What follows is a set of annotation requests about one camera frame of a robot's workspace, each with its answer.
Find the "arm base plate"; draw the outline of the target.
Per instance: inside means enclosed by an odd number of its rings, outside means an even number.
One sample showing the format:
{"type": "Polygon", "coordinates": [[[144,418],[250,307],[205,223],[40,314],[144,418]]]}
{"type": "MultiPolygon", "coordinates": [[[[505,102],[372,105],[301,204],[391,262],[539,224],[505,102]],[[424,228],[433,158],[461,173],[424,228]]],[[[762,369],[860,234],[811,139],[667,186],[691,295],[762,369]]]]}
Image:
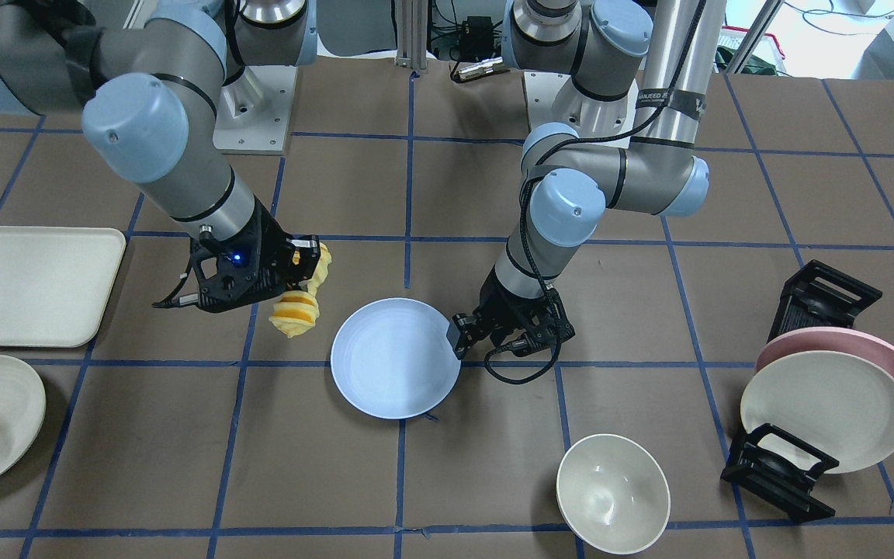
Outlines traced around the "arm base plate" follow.
{"type": "Polygon", "coordinates": [[[634,127],[636,96],[639,93],[636,75],[624,98],[599,102],[586,98],[569,82],[569,75],[525,71],[524,89],[529,127],[546,123],[563,123],[578,137],[613,137],[634,127]]]}
{"type": "Polygon", "coordinates": [[[221,89],[213,144],[225,155],[284,155],[299,68],[253,66],[221,89]]]}

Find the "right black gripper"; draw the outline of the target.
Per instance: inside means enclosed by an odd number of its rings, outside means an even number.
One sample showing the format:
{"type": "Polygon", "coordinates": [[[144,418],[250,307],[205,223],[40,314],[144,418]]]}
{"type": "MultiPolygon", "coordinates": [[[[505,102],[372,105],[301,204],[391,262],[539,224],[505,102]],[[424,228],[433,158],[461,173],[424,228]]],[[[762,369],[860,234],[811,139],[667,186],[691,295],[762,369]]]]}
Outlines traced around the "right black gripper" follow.
{"type": "Polygon", "coordinates": [[[224,240],[213,225],[199,226],[198,236],[189,242],[184,276],[154,307],[197,307],[220,314],[270,300],[305,287],[321,255],[318,236],[291,236],[256,200],[245,226],[224,240]]]}

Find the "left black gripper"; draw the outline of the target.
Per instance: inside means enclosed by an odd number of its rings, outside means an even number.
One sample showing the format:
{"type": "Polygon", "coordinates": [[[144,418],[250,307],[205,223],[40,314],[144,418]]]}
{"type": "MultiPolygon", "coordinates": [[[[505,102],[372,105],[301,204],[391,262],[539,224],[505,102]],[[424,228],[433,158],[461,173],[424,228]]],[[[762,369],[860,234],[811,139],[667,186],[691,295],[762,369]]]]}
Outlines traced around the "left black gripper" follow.
{"type": "Polygon", "coordinates": [[[497,352],[524,357],[574,336],[574,326],[554,287],[541,297],[524,298],[507,290],[494,273],[481,287],[478,307],[472,314],[453,315],[447,329],[447,340],[458,359],[483,339],[489,339],[497,352]]]}

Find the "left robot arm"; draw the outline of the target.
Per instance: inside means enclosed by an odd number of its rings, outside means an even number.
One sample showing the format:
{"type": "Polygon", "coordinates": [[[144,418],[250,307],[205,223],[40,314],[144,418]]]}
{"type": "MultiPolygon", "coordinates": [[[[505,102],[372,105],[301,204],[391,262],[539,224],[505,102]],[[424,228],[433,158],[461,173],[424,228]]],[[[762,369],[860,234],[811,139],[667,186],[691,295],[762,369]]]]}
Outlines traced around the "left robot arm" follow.
{"type": "Polygon", "coordinates": [[[472,314],[452,318],[458,358],[489,339],[525,356],[574,334],[553,281],[592,237],[607,209],[688,216],[709,193],[709,166],[693,152],[723,1],[510,1],[504,63],[566,75],[564,91],[618,106],[641,77],[627,148],[568,116],[532,128],[521,153],[519,220],[472,314]]]}

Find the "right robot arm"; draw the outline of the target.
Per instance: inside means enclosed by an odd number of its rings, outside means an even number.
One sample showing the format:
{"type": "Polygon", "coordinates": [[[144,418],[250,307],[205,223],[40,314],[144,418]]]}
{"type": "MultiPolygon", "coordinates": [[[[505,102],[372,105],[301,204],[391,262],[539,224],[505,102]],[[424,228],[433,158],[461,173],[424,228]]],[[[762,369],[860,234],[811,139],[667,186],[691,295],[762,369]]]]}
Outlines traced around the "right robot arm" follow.
{"type": "Polygon", "coordinates": [[[213,132],[220,92],[251,66],[317,54],[314,1],[161,1],[139,29],[109,29],[78,1],[0,1],[0,113],[81,114],[86,140],[189,235],[185,276],[155,307],[219,314],[313,300],[330,256],[295,237],[242,181],[213,132]]]}

